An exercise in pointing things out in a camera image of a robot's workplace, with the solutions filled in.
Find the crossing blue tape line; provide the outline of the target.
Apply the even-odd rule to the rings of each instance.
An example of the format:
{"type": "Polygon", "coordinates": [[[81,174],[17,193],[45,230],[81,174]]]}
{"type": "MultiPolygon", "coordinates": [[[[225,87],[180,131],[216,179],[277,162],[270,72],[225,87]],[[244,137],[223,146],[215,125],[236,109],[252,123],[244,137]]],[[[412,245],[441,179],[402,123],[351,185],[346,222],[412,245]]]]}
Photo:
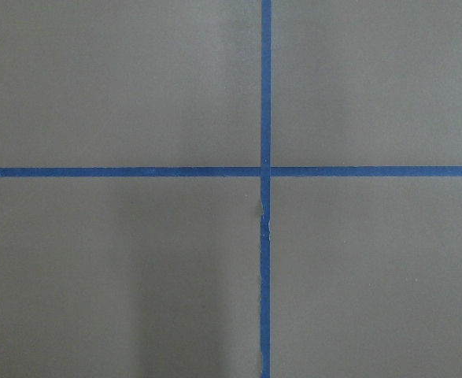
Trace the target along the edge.
{"type": "Polygon", "coordinates": [[[0,177],[462,177],[462,166],[0,168],[0,177]]]}

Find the long blue tape line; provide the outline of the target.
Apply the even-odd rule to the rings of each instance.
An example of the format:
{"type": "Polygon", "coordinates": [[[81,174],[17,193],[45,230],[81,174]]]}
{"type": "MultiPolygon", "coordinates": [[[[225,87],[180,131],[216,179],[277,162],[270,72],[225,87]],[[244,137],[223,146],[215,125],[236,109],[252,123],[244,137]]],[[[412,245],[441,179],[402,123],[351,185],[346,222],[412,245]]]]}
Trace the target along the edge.
{"type": "Polygon", "coordinates": [[[272,148],[272,2],[261,1],[261,232],[260,352],[261,378],[271,375],[271,148],[272,148]]]}

